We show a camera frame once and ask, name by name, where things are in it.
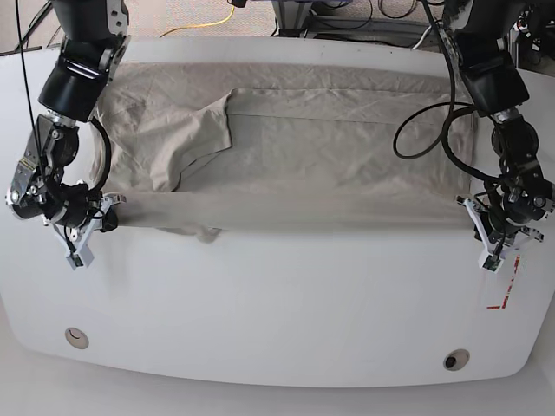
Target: beige cloth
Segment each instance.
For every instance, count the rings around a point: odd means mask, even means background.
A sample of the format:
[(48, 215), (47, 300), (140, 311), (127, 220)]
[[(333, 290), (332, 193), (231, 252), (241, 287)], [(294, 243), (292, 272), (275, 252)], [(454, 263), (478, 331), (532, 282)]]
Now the beige cloth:
[[(205, 241), (212, 227), (466, 224), (453, 200), (469, 178), (441, 147), (414, 161), (391, 147), (409, 115), (440, 101), (446, 80), (368, 69), (123, 65), (99, 103), (114, 151), (105, 190), (184, 192), (135, 193), (118, 208), (121, 223), (184, 228)], [(425, 148), (446, 114), (409, 124), (400, 150)], [(466, 163), (473, 136), (471, 117), (454, 123), (450, 143)], [(97, 151), (93, 177), (100, 161)]]

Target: floor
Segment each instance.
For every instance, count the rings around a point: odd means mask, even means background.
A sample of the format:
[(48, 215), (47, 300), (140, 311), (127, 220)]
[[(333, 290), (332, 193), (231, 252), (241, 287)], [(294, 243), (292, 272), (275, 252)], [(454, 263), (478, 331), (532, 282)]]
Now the floor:
[[(399, 16), (411, 8), (415, 0), (383, 0), (386, 13)], [(23, 31), (45, 0), (20, 0), (21, 24)], [(131, 16), (129, 34), (136, 38), (152, 38), (176, 26), (195, 23), (208, 23), (224, 19), (229, 15), (231, 6), (226, 0), (126, 0)], [(333, 6), (339, 2), (327, 2)], [(373, 17), (382, 17), (377, 0), (354, 0), (351, 4), (332, 13), (339, 16), (368, 17), (373, 9)], [(409, 17), (425, 21), (421, 4)], [(218, 26), (202, 29), (187, 29), (171, 36), (269, 36), (274, 30), (274, 12), (270, 1), (250, 0), (244, 9), (235, 9), (232, 18)], [(42, 23), (29, 41), (30, 47), (46, 45), (58, 28), (54, 13)], [(59, 41), (59, 33), (53, 42)], [(0, 2), (0, 51), (12, 50), (17, 45), (15, 1)]]

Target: white table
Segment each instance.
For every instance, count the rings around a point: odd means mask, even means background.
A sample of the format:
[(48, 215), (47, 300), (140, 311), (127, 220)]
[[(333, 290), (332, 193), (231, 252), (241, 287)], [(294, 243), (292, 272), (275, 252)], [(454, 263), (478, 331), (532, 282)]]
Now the white table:
[[(36, 103), (57, 51), (27, 54)], [(376, 45), (279, 38), (174, 38), (132, 43), (136, 62), (288, 62), (446, 76), (438, 54)], [(555, 80), (523, 72), (522, 108), (537, 129), (540, 161), (555, 180)], [(29, 137), (19, 57), (0, 59), (0, 184), (7, 187)], [(497, 172), (487, 122), (475, 165)], [(81, 132), (66, 181), (86, 179), (92, 145)], [(528, 358), (555, 279), (555, 231), (522, 257), (507, 307), (490, 310), (513, 277), (477, 267), (473, 231), (319, 235), (226, 233), (216, 243), (120, 228), (93, 237), (96, 259), (73, 272), (41, 220), (0, 210), (0, 294), (27, 348), (104, 366), (176, 377), (307, 387), (377, 387), (504, 377)], [(83, 330), (86, 350), (66, 328)], [(459, 372), (447, 354), (470, 352)]]

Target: yellow cable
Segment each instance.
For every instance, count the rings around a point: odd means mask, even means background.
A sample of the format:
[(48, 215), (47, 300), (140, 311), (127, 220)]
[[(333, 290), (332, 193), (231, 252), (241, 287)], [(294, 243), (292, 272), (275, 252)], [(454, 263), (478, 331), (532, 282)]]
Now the yellow cable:
[(219, 20), (217, 22), (202, 23), (202, 24), (189, 24), (187, 26), (180, 26), (178, 28), (170, 29), (167, 32), (162, 33), (160, 35), (160, 37), (164, 37), (166, 35), (169, 35), (170, 33), (177, 32), (178, 30), (183, 30), (183, 29), (197, 29), (197, 28), (208, 28), (210, 26), (218, 26), (219, 24), (225, 23), (229, 19), (231, 19), (232, 16), (233, 16), (234, 11), (235, 11), (235, 6), (232, 6), (232, 11), (230, 12), (229, 16), (226, 17), (225, 19)]

